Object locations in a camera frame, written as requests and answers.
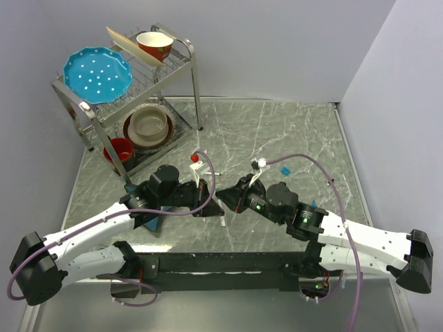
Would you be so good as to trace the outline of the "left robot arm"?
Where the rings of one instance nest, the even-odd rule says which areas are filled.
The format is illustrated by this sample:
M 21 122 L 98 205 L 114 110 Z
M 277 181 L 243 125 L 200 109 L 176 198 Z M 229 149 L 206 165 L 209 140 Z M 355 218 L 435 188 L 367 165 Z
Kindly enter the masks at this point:
M 168 210 L 185 208 L 194 217 L 223 216 L 213 198 L 215 186 L 202 178 L 179 182 L 179 171 L 160 166 L 148 180 L 135 187 L 100 214 L 71 228 L 44 237 L 31 232 L 23 237 L 10 264 L 12 277 L 7 296 L 36 306 L 63 287 L 97 275 L 131 277 L 139 265 L 138 255 L 125 241 L 97 251 L 90 249 L 110 237 L 134 230 Z

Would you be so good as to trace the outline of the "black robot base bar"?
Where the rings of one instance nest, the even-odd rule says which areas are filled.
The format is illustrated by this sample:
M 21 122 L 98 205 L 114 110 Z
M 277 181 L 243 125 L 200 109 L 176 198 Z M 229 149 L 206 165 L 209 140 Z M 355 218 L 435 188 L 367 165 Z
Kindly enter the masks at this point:
M 304 252 L 138 253 L 117 272 L 166 291 L 299 290 L 299 279 L 337 277 Z

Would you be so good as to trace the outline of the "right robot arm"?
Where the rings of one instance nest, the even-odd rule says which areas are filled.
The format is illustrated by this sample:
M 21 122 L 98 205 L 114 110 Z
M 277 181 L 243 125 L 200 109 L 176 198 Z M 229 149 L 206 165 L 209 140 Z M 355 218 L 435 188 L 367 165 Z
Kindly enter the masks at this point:
M 308 243 L 298 271 L 314 277 L 324 270 L 388 275 L 402 288 L 429 294 L 432 289 L 433 248 L 428 235 L 414 229 L 391 232 L 342 220 L 320 207 L 299 201 L 284 182 L 265 187 L 252 174 L 215 193 L 226 207 L 250 209 L 286 227 L 286 233 Z

